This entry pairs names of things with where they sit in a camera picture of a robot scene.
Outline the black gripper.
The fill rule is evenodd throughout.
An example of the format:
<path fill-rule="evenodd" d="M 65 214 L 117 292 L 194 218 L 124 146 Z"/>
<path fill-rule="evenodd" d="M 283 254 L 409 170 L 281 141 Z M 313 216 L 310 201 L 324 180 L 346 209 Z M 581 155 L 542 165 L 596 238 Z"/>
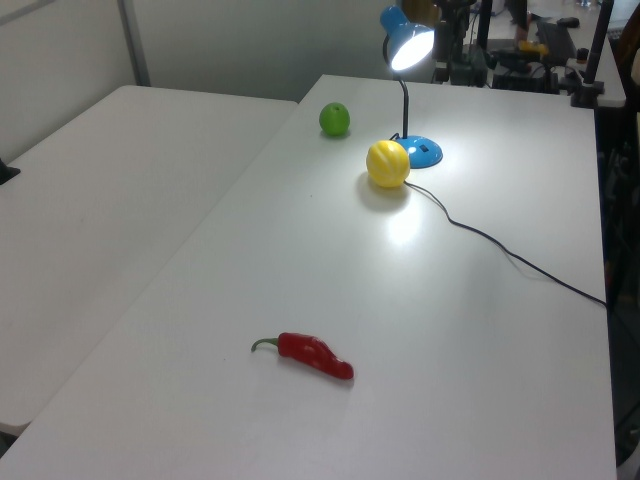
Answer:
<path fill-rule="evenodd" d="M 472 5 L 472 1 L 464 0 L 443 1 L 441 3 L 441 19 L 446 24 L 446 46 L 450 68 L 448 62 L 436 62 L 436 83 L 447 83 L 449 77 L 451 83 L 463 82 L 463 64 L 460 61 L 462 47 L 470 25 L 469 18 Z"/>

